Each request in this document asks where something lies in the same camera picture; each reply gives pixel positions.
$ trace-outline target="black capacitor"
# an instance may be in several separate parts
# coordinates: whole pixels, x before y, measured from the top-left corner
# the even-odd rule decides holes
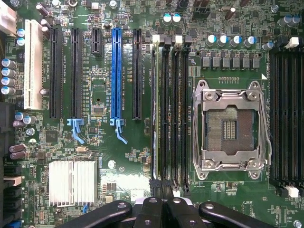
[[[9,157],[13,160],[16,160],[16,159],[24,158],[25,154],[26,154],[25,151],[20,151],[17,153],[11,153]]]

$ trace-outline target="motherboard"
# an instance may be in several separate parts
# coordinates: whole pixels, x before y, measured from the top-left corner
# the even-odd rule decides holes
[[[166,180],[301,228],[303,29],[301,0],[0,0],[1,227]]]

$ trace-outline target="blue plastic clip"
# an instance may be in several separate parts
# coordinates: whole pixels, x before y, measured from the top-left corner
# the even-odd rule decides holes
[[[68,119],[67,125],[72,126],[72,133],[74,139],[80,142],[80,144],[84,144],[85,141],[83,141],[81,138],[79,138],[78,134],[80,133],[80,125],[84,125],[85,120],[84,119]]]

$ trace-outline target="mounting screw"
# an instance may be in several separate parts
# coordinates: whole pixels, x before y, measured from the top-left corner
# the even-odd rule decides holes
[[[294,227],[295,228],[301,228],[302,227],[302,223],[299,220],[294,221]]]

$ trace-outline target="white connector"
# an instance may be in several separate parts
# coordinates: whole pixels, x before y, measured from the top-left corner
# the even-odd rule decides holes
[[[24,52],[24,109],[41,110],[42,43],[41,25],[36,20],[25,20]]]
[[[16,37],[17,14],[7,4],[0,0],[0,31]]]

